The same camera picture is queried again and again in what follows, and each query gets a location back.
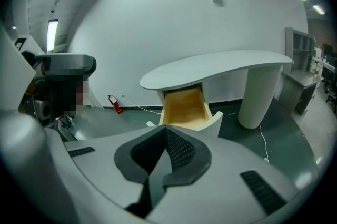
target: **open drawer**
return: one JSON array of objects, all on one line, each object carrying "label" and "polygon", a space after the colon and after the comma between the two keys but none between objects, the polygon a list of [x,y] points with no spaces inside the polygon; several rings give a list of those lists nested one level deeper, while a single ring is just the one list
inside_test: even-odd
[{"label": "open drawer", "polygon": [[211,119],[212,114],[202,92],[194,88],[166,95],[159,124],[195,129]]}]

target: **gray desk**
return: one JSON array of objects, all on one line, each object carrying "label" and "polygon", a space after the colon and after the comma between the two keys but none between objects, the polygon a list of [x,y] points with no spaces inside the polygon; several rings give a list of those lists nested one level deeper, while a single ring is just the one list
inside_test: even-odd
[{"label": "gray desk", "polygon": [[316,91],[323,80],[309,71],[295,70],[290,74],[282,72],[284,85],[279,98],[280,104],[290,113],[303,115],[309,108]]}]

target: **fire extinguisher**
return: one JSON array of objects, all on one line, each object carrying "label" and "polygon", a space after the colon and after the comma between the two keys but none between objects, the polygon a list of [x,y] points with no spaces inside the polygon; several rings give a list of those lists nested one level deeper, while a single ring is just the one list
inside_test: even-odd
[{"label": "fire extinguisher", "polygon": [[107,96],[112,107],[115,109],[115,111],[118,113],[118,114],[121,114],[123,112],[122,108],[119,106],[118,102],[117,102],[117,99],[113,96],[113,95],[108,95]]}]

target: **floor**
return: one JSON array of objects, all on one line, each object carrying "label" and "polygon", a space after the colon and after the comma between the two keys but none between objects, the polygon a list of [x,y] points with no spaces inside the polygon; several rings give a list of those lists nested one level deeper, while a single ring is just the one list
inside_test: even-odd
[{"label": "floor", "polygon": [[337,117],[333,113],[332,105],[325,102],[327,98],[328,95],[321,85],[306,114],[292,114],[308,140],[321,173],[335,152],[337,140]]},{"label": "floor", "polygon": [[[240,103],[219,106],[211,108],[211,112],[221,111],[224,115],[237,113],[240,106]],[[118,115],[114,110],[85,108],[80,116],[73,119],[77,128],[74,134],[78,139],[105,137],[145,128],[147,121],[157,124],[159,119],[159,114],[146,111],[124,110]],[[319,178],[316,157],[307,139],[276,99],[272,101],[261,128],[271,165],[286,174],[299,189]],[[244,129],[237,121],[237,114],[223,117],[219,137],[238,142],[266,158],[260,129]]]}]

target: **baseboard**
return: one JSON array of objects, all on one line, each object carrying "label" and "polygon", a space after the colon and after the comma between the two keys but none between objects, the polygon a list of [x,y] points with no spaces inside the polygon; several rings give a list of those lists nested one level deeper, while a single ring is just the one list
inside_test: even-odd
[{"label": "baseboard", "polygon": [[[238,100],[228,100],[228,101],[219,101],[219,102],[212,102],[210,103],[209,107],[210,108],[216,108],[216,107],[221,107],[221,106],[229,106],[233,104],[239,104],[242,102],[242,99]],[[161,111],[163,109],[163,106],[141,106],[144,109],[150,110],[150,111]],[[105,109],[114,109],[112,106],[103,106]],[[138,106],[121,106],[123,110],[129,110],[129,111],[140,111],[142,110]]]}]

